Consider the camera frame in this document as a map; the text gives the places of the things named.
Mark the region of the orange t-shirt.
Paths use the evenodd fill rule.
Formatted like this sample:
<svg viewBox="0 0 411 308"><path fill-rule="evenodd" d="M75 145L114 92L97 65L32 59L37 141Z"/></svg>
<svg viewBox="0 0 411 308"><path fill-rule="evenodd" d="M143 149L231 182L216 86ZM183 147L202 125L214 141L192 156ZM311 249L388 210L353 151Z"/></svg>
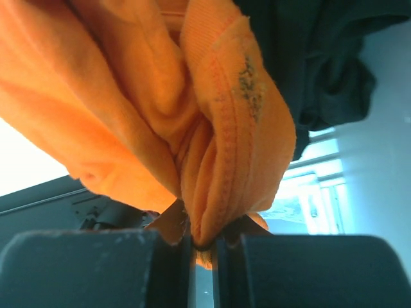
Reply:
<svg viewBox="0 0 411 308"><path fill-rule="evenodd" d="M2 1L1 117L93 193L181 199L197 246L266 227L296 142L232 1Z"/></svg>

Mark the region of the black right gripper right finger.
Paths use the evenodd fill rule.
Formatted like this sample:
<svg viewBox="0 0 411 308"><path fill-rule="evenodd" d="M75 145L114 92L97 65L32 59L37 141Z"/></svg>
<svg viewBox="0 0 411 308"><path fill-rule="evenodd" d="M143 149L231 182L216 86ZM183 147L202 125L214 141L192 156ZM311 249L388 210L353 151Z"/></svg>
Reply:
<svg viewBox="0 0 411 308"><path fill-rule="evenodd" d="M215 307L254 307L245 241L270 235L249 216L233 221L219 233L211 253Z"/></svg>

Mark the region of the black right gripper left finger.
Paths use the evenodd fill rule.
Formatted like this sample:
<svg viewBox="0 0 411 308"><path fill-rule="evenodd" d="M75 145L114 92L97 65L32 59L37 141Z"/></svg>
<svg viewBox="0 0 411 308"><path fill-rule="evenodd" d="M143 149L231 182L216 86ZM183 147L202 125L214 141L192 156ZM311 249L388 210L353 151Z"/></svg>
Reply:
<svg viewBox="0 0 411 308"><path fill-rule="evenodd" d="M195 251L182 200L175 200L148 230L159 233L152 253L147 307L195 307Z"/></svg>

